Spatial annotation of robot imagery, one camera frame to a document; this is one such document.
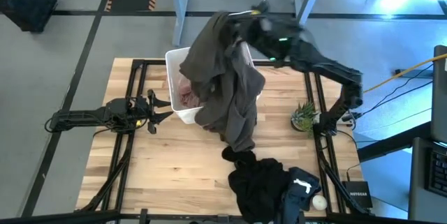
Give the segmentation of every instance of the white ball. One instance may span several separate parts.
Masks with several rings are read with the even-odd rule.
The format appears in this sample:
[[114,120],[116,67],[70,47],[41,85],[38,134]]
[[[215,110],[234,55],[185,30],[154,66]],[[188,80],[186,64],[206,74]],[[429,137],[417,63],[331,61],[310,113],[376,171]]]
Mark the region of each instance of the white ball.
[[312,205],[316,210],[324,210],[328,207],[328,201],[321,195],[315,195],[312,198]]

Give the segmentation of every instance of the black cloth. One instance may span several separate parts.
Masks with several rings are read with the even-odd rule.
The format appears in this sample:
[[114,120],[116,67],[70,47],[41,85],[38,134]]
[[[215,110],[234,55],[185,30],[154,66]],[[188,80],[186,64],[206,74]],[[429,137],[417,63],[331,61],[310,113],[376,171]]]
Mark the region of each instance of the black cloth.
[[220,133],[234,151],[254,148],[256,96],[265,78],[243,57],[228,13],[214,14],[189,49],[180,73],[205,106],[196,123]]
[[222,157],[235,163],[236,170],[228,175],[228,182],[236,193],[243,219],[248,223],[272,221],[290,181],[282,163],[273,158],[256,161],[253,152],[235,153],[230,147],[224,149]]
[[274,224],[295,224],[300,210],[309,211],[311,198],[321,191],[318,177],[298,167],[292,167],[288,171],[290,181],[282,196],[282,204]]

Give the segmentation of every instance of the gray floor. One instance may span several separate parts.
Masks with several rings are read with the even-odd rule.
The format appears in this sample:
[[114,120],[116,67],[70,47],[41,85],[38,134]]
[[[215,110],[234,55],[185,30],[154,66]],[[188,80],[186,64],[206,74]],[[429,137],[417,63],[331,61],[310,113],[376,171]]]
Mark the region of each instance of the gray floor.
[[[188,10],[244,10],[260,0],[190,0]],[[292,0],[269,0],[275,12],[292,12]],[[60,0],[60,10],[96,10],[100,0]],[[157,0],[157,10],[173,10],[171,0]],[[318,0],[315,13],[380,13],[439,15],[437,0]],[[190,46],[206,23],[205,17],[188,17],[182,36],[182,47]],[[22,33],[0,15],[0,218],[20,213],[31,179],[38,167],[48,134],[43,123],[58,110],[71,75],[78,62],[89,33],[93,17],[60,17],[50,19],[40,35]],[[163,58],[170,44],[175,19],[173,17],[103,17],[89,54],[72,109],[94,109],[101,105],[105,86],[115,57]],[[447,45],[444,21],[309,20],[307,28],[316,44],[327,57],[361,70],[365,87],[390,77],[395,68],[407,68],[432,57],[433,47]],[[255,58],[262,56],[254,53]],[[362,112],[373,106],[405,80],[397,80],[365,95]],[[412,89],[425,80],[414,80],[402,91]],[[431,107],[431,87],[425,87],[384,105],[359,119],[356,138],[381,138],[410,128],[430,118],[430,112],[393,124],[400,119]],[[73,210],[82,175],[87,163],[91,135],[94,129],[73,129],[61,137],[47,175],[35,214],[63,213]],[[394,167],[383,171],[386,163],[406,164],[406,153],[396,157],[373,160],[362,165],[365,178],[370,180],[374,208],[382,216],[404,218],[408,204],[409,171]],[[374,174],[392,185],[377,186]]]

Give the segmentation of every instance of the yellow cable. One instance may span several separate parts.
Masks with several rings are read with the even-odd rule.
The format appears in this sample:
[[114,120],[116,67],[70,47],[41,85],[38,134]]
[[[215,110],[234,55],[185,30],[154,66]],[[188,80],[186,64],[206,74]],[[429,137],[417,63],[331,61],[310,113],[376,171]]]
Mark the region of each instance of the yellow cable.
[[433,58],[431,58],[431,59],[428,59],[428,60],[426,60],[426,61],[424,61],[424,62],[422,62],[422,63],[420,63],[420,64],[416,64],[415,66],[413,66],[413,67],[411,67],[411,68],[408,68],[408,69],[402,71],[401,73],[396,74],[396,75],[390,77],[389,79],[383,81],[382,83],[376,85],[375,87],[372,87],[372,88],[370,88],[370,89],[364,91],[363,93],[365,94],[365,93],[367,93],[367,92],[370,92],[370,91],[372,91],[373,89],[376,89],[376,88],[378,88],[378,87],[380,87],[380,86],[386,84],[387,82],[389,82],[389,81],[391,81],[391,80],[394,80],[394,79],[400,77],[401,75],[404,75],[404,74],[406,74],[406,73],[408,73],[408,72],[414,70],[415,68],[417,68],[417,67],[419,67],[419,66],[421,66],[421,65],[424,65],[424,64],[426,64],[426,63],[428,63],[428,62],[431,62],[431,61],[436,61],[436,60],[444,59],[444,58],[447,58],[447,53],[446,53],[446,54],[439,55],[439,56],[437,56],[437,57],[433,57]]

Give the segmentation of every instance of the wooden tabletop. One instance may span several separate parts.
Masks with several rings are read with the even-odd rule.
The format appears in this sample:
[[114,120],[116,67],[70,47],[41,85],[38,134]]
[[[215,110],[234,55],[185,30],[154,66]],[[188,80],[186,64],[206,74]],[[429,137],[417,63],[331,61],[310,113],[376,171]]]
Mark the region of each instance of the wooden tabletop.
[[[125,94],[131,63],[132,59],[115,59],[104,104]],[[298,103],[307,101],[304,75],[290,68],[257,69],[266,79],[256,103],[258,125],[254,131],[254,153],[257,159],[276,158],[285,168],[297,166],[319,177],[314,139],[290,126],[291,112]],[[323,88],[326,102],[331,106],[338,98],[340,86],[323,79]],[[147,89],[153,89],[158,98],[169,100],[165,66],[148,67],[144,90]],[[349,128],[342,129],[352,134]],[[94,138],[76,208],[85,206],[107,179],[115,137],[114,133],[104,132]],[[338,135],[333,139],[343,178],[346,169],[358,163],[357,151],[347,136]],[[137,130],[122,212],[139,214],[146,208],[151,214],[240,215],[236,195],[227,179],[234,165],[221,157],[225,146],[217,134],[195,124],[183,124],[175,114],[157,127],[156,135],[149,134],[145,128]],[[360,168],[351,169],[350,176],[354,180],[362,179]],[[111,206],[115,205],[116,191],[115,185]],[[337,211],[332,186],[330,191],[332,207]],[[306,216],[325,216],[325,212],[311,208]]]

